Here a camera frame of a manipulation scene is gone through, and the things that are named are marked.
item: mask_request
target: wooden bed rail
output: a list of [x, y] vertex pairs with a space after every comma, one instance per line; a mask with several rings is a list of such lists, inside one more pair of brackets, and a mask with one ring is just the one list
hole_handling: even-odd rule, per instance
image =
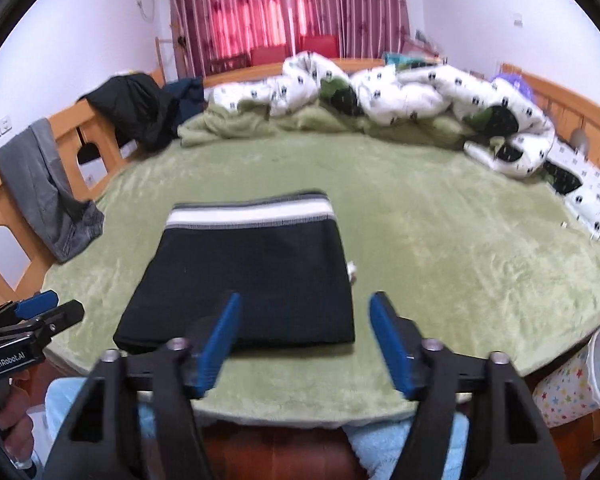
[[[158, 84], [164, 84], [161, 70], [152, 72], [151, 76]], [[49, 117], [49, 123], [58, 145], [62, 165], [76, 198], [80, 200], [96, 198], [102, 193], [111, 177], [128, 164], [128, 160], [120, 154], [112, 124], [93, 110], [87, 101], [81, 100]], [[92, 142], [97, 146], [107, 171], [106, 176], [91, 188], [85, 183], [78, 166], [77, 154], [82, 147], [78, 128], [85, 142]], [[0, 305], [7, 301], [28, 298], [39, 291], [45, 273], [55, 261], [51, 252], [22, 217], [0, 179], [1, 226], [11, 231], [30, 263], [15, 288], [12, 288], [0, 274]]]
[[515, 65], [504, 63], [502, 71], [524, 77], [534, 90], [538, 106], [550, 113], [555, 129], [562, 138], [569, 140], [576, 128], [583, 129], [589, 138], [589, 160], [600, 168], [600, 106], [556, 83], [524, 72]]

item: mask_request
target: hand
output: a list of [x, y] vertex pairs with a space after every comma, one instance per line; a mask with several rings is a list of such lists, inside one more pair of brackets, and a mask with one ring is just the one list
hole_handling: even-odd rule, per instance
[[[25, 370], [13, 379], [26, 381], [29, 379], [29, 372]], [[31, 458], [33, 453], [33, 421], [27, 415], [29, 407], [29, 394], [17, 386], [12, 386], [7, 402], [0, 412], [0, 429], [11, 430], [4, 441], [4, 447], [21, 462]]]

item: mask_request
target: wooden bed frame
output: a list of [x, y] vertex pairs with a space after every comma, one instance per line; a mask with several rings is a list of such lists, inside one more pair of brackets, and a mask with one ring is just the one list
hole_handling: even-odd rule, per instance
[[[382, 60], [379, 59], [338, 59], [335, 62], [349, 73], [382, 65]], [[525, 73], [513, 65], [503, 64], [502, 69], [504, 72], [519, 73], [525, 77], [536, 93], [539, 106], [550, 111], [558, 133], [565, 139], [570, 138], [575, 128], [584, 129], [590, 141], [589, 158], [600, 167], [600, 107], [566, 88]], [[281, 72], [282, 63], [274, 63], [210, 76], [204, 83], [205, 86], [210, 87], [225, 82], [263, 79], [279, 75]], [[160, 85], [164, 83], [162, 70], [158, 69], [152, 73], [152, 76]], [[72, 191], [80, 200], [99, 196], [112, 175], [124, 168], [132, 158], [125, 159], [121, 156], [113, 126], [94, 111], [85, 100], [53, 115], [49, 121]], [[77, 128], [80, 128], [85, 142], [96, 144], [107, 171], [106, 176], [91, 188], [85, 184], [78, 167], [77, 153], [82, 147], [82, 141], [78, 136]], [[0, 226], [5, 226], [11, 231], [30, 260], [15, 288], [12, 288], [0, 275], [1, 305], [7, 301], [28, 298], [39, 291], [45, 273], [54, 259], [22, 218], [9, 193], [2, 186], [1, 180]]]

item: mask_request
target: pink curtain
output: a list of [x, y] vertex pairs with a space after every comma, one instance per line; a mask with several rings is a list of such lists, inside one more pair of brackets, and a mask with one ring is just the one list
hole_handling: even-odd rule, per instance
[[189, 75], [206, 75], [211, 59], [286, 43], [280, 0], [172, 0], [187, 40]]
[[405, 0], [286, 0], [295, 36], [334, 34], [341, 57], [401, 52], [409, 36]]

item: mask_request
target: red chair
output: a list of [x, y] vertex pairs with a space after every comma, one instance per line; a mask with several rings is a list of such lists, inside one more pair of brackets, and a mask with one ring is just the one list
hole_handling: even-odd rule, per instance
[[302, 36], [300, 50], [309, 50], [332, 59], [340, 57], [337, 36]]
[[287, 56], [286, 44], [257, 46], [251, 50], [251, 66], [282, 63]]

